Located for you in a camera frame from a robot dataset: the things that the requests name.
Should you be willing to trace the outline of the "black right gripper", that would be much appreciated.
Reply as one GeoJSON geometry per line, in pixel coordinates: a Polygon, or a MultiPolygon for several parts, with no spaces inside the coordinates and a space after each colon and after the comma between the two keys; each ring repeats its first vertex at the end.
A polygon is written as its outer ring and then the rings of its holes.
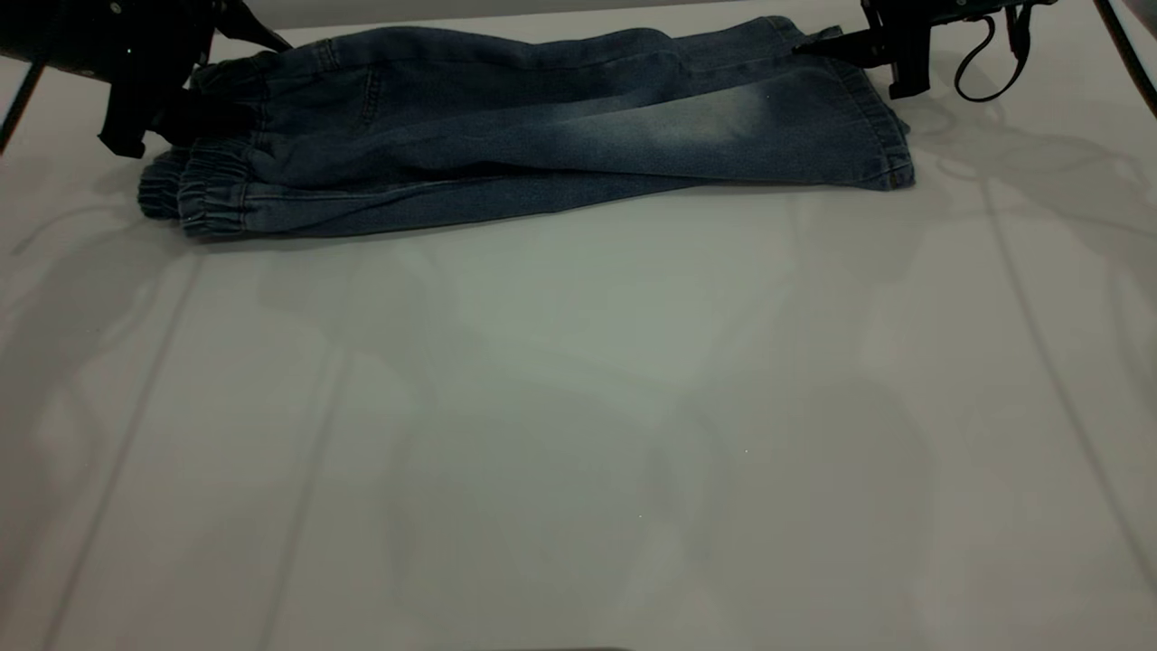
{"type": "Polygon", "coordinates": [[[979,20],[1010,7],[1017,17],[1020,8],[1054,3],[1057,1],[862,1],[870,29],[880,32],[802,42],[795,53],[850,62],[857,69],[892,65],[891,98],[916,98],[930,90],[929,30],[934,25],[979,20]],[[891,50],[885,37],[893,38],[891,50]]]}

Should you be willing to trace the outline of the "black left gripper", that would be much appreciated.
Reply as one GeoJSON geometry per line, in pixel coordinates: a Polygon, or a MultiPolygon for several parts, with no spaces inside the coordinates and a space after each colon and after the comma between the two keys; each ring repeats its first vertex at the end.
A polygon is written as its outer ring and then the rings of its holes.
{"type": "Polygon", "coordinates": [[[255,108],[190,77],[207,61],[215,21],[229,40],[292,50],[239,0],[3,1],[1,50],[3,62],[24,62],[25,71],[40,61],[43,71],[105,82],[100,141],[116,156],[141,160],[147,132],[189,147],[257,126],[255,108]]]}

